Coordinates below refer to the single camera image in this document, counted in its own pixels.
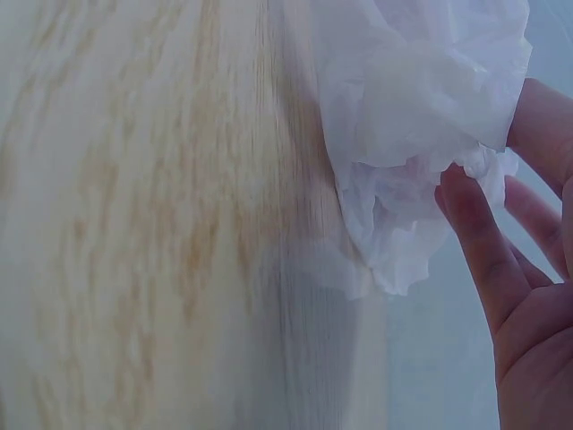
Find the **hand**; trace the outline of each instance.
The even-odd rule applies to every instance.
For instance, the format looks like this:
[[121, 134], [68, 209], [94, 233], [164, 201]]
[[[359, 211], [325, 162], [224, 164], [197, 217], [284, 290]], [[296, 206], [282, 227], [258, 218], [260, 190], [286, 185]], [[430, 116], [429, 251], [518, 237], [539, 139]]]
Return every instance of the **hand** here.
[[436, 200], [456, 231], [492, 334], [502, 430], [573, 428], [573, 100], [528, 80], [509, 146], [562, 199], [562, 217], [514, 178], [506, 207], [565, 279], [503, 236], [480, 186], [450, 168]]

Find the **blue-gray background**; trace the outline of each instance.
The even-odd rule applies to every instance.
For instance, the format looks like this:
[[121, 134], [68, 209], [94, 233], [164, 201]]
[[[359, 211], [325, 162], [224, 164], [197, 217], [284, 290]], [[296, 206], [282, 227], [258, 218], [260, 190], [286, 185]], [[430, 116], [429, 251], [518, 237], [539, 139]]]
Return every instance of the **blue-gray background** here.
[[[573, 96], [573, 2], [530, 5], [530, 75]], [[560, 207], [527, 166], [519, 177]], [[524, 254], [555, 276], [515, 221], [505, 213], [498, 220]], [[498, 429], [492, 343], [454, 237], [432, 261], [431, 274], [408, 297], [390, 299], [390, 430]]]

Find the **white tissue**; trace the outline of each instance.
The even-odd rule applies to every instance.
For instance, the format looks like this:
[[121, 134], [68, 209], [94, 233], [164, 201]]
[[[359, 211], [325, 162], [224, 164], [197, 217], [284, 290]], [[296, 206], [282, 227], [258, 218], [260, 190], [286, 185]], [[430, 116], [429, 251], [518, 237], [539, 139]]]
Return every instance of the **white tissue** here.
[[377, 285], [428, 277], [452, 162], [492, 205], [531, 46], [526, 0], [312, 0], [322, 123], [346, 228]]

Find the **paper towel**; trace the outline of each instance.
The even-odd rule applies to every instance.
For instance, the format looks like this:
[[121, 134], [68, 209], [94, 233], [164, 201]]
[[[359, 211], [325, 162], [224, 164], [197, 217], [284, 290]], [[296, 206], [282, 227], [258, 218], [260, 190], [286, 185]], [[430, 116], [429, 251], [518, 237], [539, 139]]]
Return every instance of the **paper towel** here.
[[346, 228], [376, 284], [428, 277], [452, 162], [492, 205], [531, 55], [526, 0], [312, 0], [321, 116]]

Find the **light wood panel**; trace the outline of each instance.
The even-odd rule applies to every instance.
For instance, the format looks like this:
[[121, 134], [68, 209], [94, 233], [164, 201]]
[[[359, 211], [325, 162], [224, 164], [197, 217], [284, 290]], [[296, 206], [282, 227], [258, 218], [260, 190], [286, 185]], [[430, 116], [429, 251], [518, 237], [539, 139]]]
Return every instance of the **light wood panel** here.
[[0, 12], [4, 428], [385, 428], [306, 0]]

